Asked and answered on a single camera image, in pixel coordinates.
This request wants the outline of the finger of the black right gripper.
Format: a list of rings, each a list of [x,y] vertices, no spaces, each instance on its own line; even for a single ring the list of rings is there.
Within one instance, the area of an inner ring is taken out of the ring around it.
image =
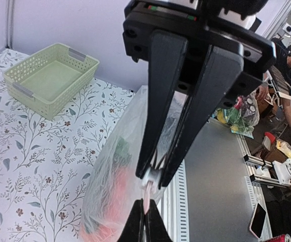
[[[243,57],[210,47],[199,79],[188,97],[166,156],[159,187],[167,187],[194,139],[218,107],[231,107],[239,93],[232,89],[244,67]]]
[[[183,67],[188,40],[162,30],[150,39],[148,111],[135,175],[142,179],[157,148]]]

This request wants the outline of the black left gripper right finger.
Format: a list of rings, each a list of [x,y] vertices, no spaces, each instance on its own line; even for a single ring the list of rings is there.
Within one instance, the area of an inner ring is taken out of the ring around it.
[[[172,242],[154,200],[145,214],[145,237],[149,242]]]

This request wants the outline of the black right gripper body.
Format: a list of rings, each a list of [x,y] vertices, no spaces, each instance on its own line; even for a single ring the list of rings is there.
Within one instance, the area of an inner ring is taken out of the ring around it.
[[[265,5],[266,1],[130,1],[123,22],[126,54],[149,64],[155,30],[185,37],[188,47],[175,91],[191,95],[210,47],[239,53],[244,67],[232,89],[246,96],[275,62],[274,45],[245,25]]]

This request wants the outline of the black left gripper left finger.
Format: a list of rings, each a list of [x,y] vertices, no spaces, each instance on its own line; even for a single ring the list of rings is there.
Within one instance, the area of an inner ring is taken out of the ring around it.
[[[144,234],[143,199],[135,200],[118,242],[142,242]]]

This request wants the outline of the clear zip top bag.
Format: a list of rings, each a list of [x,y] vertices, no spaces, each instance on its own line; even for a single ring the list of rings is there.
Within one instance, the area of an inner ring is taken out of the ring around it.
[[[144,216],[154,200],[161,215],[164,188],[154,180],[149,195],[135,171],[147,119],[148,88],[142,86],[123,112],[98,155],[82,207],[82,241],[117,241],[135,200],[143,199]]]

